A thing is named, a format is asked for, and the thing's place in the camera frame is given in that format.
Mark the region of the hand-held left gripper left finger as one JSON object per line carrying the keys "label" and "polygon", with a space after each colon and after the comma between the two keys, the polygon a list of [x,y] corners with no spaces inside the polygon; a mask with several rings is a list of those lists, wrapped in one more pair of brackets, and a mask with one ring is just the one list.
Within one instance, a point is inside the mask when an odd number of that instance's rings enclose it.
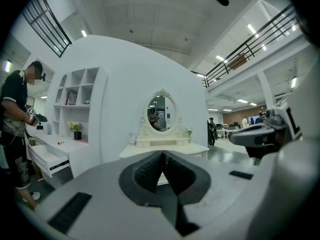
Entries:
{"label": "hand-held left gripper left finger", "polygon": [[160,209],[163,216],[175,227],[178,197],[169,183],[158,184],[164,173],[165,158],[163,151],[152,151],[125,167],[118,182],[122,192],[136,205]]}

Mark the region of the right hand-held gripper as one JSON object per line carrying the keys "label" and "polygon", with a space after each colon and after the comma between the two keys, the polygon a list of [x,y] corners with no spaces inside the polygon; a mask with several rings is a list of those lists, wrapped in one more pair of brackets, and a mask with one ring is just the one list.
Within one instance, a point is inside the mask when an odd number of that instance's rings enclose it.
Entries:
{"label": "right hand-held gripper", "polygon": [[301,128],[294,121],[289,104],[277,103],[266,111],[263,122],[234,131],[229,141],[245,147],[250,158],[261,160],[301,135]]}

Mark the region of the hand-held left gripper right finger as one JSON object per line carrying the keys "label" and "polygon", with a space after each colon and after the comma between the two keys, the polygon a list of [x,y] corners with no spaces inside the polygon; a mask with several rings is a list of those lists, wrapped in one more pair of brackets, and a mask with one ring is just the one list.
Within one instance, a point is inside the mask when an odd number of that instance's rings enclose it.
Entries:
{"label": "hand-held left gripper right finger", "polygon": [[163,173],[177,197],[175,229],[187,236],[200,227],[190,222],[184,206],[199,203],[211,186],[211,176],[203,168],[187,160],[163,151]]}

